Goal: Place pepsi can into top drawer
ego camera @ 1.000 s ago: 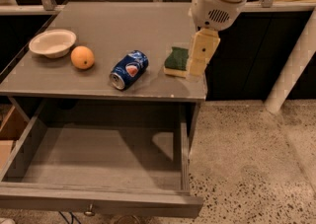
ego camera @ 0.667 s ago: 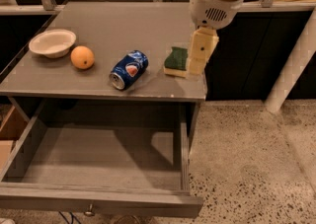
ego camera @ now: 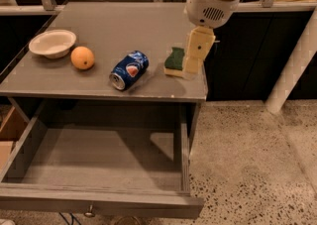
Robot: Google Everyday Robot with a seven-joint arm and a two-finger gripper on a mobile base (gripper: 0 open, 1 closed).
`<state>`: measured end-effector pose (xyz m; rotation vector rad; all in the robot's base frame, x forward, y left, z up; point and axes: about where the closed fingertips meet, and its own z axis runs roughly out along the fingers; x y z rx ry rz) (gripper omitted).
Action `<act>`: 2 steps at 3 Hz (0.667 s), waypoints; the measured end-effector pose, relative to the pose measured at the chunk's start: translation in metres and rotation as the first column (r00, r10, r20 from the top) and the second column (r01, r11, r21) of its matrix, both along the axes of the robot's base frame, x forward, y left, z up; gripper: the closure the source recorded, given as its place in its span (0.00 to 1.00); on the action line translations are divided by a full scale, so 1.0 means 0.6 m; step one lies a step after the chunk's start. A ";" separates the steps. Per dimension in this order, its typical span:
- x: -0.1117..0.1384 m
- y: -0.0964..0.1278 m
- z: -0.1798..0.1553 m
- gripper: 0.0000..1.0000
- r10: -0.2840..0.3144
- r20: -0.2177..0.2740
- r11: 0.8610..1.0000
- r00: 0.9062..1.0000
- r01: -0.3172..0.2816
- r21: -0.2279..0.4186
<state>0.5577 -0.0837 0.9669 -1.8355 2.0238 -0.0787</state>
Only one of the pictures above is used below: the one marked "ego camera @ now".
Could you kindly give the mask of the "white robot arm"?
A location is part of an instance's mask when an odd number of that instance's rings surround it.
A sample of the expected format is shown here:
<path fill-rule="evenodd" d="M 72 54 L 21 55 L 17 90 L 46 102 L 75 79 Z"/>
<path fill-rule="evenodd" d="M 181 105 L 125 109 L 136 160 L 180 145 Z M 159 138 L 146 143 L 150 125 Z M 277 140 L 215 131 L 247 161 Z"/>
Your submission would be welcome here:
<path fill-rule="evenodd" d="M 186 0 L 185 13 L 195 25 L 187 38 L 182 70 L 197 74 L 202 67 L 215 36 L 213 30 L 226 24 L 240 0 Z"/>

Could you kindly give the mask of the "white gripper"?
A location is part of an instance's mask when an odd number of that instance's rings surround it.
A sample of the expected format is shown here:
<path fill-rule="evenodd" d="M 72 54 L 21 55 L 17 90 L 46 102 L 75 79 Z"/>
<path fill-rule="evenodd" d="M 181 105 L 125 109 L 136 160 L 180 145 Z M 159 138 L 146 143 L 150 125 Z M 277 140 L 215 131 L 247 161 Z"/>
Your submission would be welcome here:
<path fill-rule="evenodd" d="M 197 26 L 187 37 L 182 63 L 182 70 L 186 74 L 199 72 L 216 39 L 212 29 L 223 26 L 229 20 L 239 1 L 186 0 L 185 11 L 188 19 Z"/>

